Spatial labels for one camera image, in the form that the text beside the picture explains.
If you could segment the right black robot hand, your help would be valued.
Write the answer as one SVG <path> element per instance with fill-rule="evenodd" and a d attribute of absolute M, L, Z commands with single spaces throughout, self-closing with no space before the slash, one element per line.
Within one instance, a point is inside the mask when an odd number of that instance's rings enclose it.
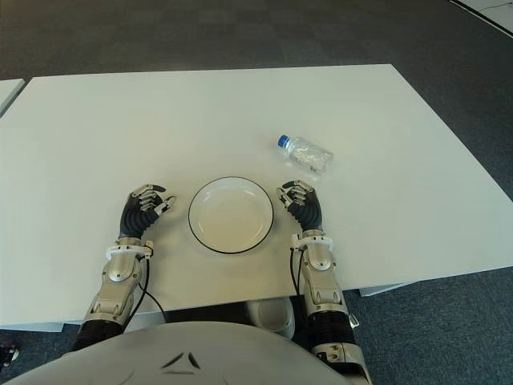
<path fill-rule="evenodd" d="M 303 231 L 322 230 L 321 205 L 314 187 L 291 180 L 277 188 L 277 196 Z"/>

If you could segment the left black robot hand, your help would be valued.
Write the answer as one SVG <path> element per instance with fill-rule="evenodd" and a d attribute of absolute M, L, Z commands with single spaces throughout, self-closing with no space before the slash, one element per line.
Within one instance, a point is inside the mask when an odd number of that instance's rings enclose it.
<path fill-rule="evenodd" d="M 156 184 L 145 184 L 131 192 L 121 214 L 119 237 L 141 239 L 174 204 L 176 196 L 163 197 L 165 192 L 166 188 Z"/>

